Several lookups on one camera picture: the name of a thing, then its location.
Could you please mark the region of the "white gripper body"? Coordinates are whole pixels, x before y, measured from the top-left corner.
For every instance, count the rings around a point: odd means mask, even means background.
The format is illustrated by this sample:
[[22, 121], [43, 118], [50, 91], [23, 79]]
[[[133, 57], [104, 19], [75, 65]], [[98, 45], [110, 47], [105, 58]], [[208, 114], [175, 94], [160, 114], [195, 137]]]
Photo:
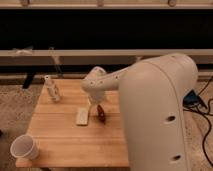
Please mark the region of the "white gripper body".
[[101, 103], [106, 100], [106, 93], [104, 91], [91, 91], [88, 93], [89, 107], [88, 111], [91, 111], [93, 107], [100, 107]]

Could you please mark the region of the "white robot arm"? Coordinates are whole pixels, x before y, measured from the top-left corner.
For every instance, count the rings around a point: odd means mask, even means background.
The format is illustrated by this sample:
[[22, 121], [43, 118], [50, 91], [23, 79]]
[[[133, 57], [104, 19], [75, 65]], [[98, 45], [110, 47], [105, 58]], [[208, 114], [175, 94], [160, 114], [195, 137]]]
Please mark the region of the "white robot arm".
[[195, 62], [182, 53], [138, 61], [106, 74], [95, 67], [82, 89], [116, 90], [131, 171], [191, 171], [183, 99], [198, 78]]

